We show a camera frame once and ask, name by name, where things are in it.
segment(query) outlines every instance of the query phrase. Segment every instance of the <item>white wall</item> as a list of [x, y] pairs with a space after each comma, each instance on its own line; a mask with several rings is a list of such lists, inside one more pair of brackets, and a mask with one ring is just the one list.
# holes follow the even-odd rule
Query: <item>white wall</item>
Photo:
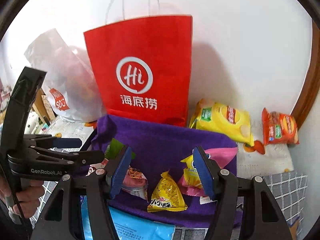
[[290, 148], [295, 169], [308, 175], [303, 208], [302, 237], [309, 232], [320, 215], [320, 93], [299, 130], [299, 145]]
[[[56, 28], [68, 45], [85, 49], [83, 31], [104, 25], [110, 0], [30, 0], [7, 32], [15, 79], [23, 53], [39, 34]], [[161, 14], [191, 14], [190, 108], [212, 98], [260, 119], [264, 106], [290, 113], [309, 65], [311, 18], [296, 0], [160, 0]], [[121, 0], [110, 22], [121, 20]], [[125, 0], [126, 17], [148, 13], [147, 0]], [[152, 14], [158, 14], [151, 0]]]

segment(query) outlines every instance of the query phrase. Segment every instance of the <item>blue package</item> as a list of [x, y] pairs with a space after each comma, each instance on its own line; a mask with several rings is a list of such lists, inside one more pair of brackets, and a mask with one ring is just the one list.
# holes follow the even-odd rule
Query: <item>blue package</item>
[[[121, 240], [172, 240], [175, 226], [136, 217], [109, 207], [113, 223]], [[85, 240], [92, 240], [87, 196], [81, 205]]]

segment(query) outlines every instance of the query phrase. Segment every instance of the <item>purple cloth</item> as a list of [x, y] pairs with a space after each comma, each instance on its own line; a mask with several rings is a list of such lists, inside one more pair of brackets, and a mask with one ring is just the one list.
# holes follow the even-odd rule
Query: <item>purple cloth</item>
[[[136, 158], [131, 166], [140, 169], [148, 179], [148, 198], [158, 184], [164, 171], [177, 182], [183, 175], [185, 163], [180, 160], [190, 156], [196, 146], [203, 149], [236, 147], [227, 136], [178, 126], [137, 121], [113, 115], [98, 120], [98, 134], [92, 140], [95, 150], [105, 151], [108, 143], [115, 138], [132, 148]], [[225, 167], [236, 175], [236, 157]], [[182, 212], [147, 212], [148, 202], [124, 191], [116, 196], [109, 205], [130, 214], [176, 226], [208, 228], [216, 203], [199, 204], [199, 197], [183, 195], [188, 209]], [[242, 213], [237, 211], [235, 224], [241, 222]]]

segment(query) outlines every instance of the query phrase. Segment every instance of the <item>yellow snack packet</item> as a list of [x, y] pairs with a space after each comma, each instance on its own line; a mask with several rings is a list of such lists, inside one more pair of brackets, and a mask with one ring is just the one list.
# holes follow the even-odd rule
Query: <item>yellow snack packet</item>
[[202, 188], [202, 184], [196, 168], [193, 166], [193, 155], [181, 160], [187, 167], [183, 169], [183, 177], [189, 186]]
[[161, 179], [151, 195], [148, 212], [157, 212], [161, 210], [183, 211], [188, 208], [183, 200], [182, 194], [169, 171], [161, 174]]
[[212, 100], [201, 99], [197, 103], [189, 128], [223, 133], [234, 141], [254, 146], [249, 113]]

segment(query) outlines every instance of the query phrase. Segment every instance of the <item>gray plaid cloth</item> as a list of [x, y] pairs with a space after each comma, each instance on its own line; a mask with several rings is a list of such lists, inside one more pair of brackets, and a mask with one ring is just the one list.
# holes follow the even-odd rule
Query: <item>gray plaid cloth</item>
[[303, 227], [302, 210], [306, 188], [308, 187], [307, 179], [307, 175], [298, 175], [295, 171], [264, 177], [287, 223], [291, 226], [299, 219], [297, 235], [301, 233]]
[[57, 185], [57, 182], [54, 182], [54, 181], [45, 181], [44, 184], [42, 185], [42, 187], [44, 187], [44, 195], [40, 197], [39, 199], [40, 206], [37, 208], [37, 211], [35, 212], [35, 214], [30, 218], [32, 227], [35, 226], [44, 205], [46, 204], [48, 198], [50, 197], [56, 185]]

